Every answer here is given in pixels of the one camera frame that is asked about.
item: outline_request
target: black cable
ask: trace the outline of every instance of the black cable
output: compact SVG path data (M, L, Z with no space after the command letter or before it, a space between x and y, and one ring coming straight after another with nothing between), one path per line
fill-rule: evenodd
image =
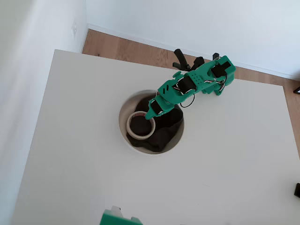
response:
M187 108L187 107L189 107L191 104L189 104L188 106L182 106L182 104L180 103L180 106L181 106L182 108Z

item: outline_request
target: black object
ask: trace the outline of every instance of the black object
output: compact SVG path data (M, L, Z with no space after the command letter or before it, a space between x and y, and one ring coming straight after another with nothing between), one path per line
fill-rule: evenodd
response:
M295 196L300 198L300 184L299 183L296 185Z
M213 72L213 74L215 75L216 78L219 78L219 77L225 76L227 74L225 72L225 69L227 69L228 67L230 67L230 63L228 61L226 61L222 65L220 65L220 64L215 65L214 68L211 69L211 71Z
M187 63L186 57L184 57L184 55L180 49L176 49L174 51L174 54L178 58L180 64L178 64L177 62L174 62L173 67L175 67L179 70L183 70L183 71L187 71L188 69L191 68L190 65Z
M135 116L131 119L130 129L133 133L139 136L146 136L150 134L152 125L149 120L146 120L144 116Z
M155 95L142 99L137 105L135 111L149 110L148 103ZM135 147L144 147L153 152L161 152L165 146L172 140L183 122L183 112L178 105L170 112L153 118L155 120L155 131L146 140L136 140L127 133L127 138Z
M175 67L179 70L182 70L182 71L189 72L189 71L195 70L195 69L197 69L198 67L200 67L201 65L203 65L205 63L203 57L197 57L194 60L194 65L192 67L190 67L190 65L187 63L186 58L184 57L184 54L182 53L182 51L180 49L176 49L174 51L174 54L178 58L180 64L177 63L177 62L174 62L173 67ZM212 60L215 60L219 56L220 56L219 53L213 54Z
M215 53L212 55L212 60L215 60L217 57L220 57L219 53Z
M294 93L295 93L295 94L299 94L299 95L300 95L300 87L299 87L299 88L297 88L296 90L294 90Z
M180 89L180 91L185 94L191 89L196 89L195 83L192 81L192 79L189 76L186 76L182 78L178 83L177 87Z

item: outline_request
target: white table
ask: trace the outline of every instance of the white table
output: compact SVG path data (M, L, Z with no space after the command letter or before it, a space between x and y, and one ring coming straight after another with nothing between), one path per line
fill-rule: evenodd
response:
M234 80L219 97L198 93L181 141L161 156L124 143L123 102L175 72L55 51L12 224L98 225L115 205L145 225L298 225L281 86Z

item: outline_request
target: circular hole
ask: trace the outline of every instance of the circular hole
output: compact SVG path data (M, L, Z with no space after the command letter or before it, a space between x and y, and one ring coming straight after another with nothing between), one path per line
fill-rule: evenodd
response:
M122 134L122 138L125 140L125 143L127 146L130 147L135 152L142 153L144 155L153 156L153 155L159 155L162 153L165 153L167 151L170 151L172 148L174 148L178 142L180 141L183 130L184 130L184 120L181 123L176 135L172 138L172 140L165 146L162 152L153 152L150 151L144 147L134 147L131 145L130 141L126 137L127 135L127 129L126 129L126 123L129 118L129 116L135 111L135 108L137 104L145 97L149 96L155 96L157 91L155 90L142 90L139 91L133 95L131 95L127 100L125 100L123 106L121 107L120 113L119 113L119 128L120 132Z

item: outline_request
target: robotic arm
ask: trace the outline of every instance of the robotic arm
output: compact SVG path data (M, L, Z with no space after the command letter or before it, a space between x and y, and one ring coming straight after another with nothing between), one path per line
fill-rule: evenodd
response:
M188 72L175 73L174 79L168 80L158 89L160 95L149 101L147 120L168 113L175 104L184 102L188 97L200 91L204 94L214 91L216 95L220 95L224 87L234 80L236 68L227 56L219 57L215 53L214 60L208 63L204 63L204 59L198 57L194 65L190 67L180 49L175 50L174 53L180 64L173 63L173 66Z

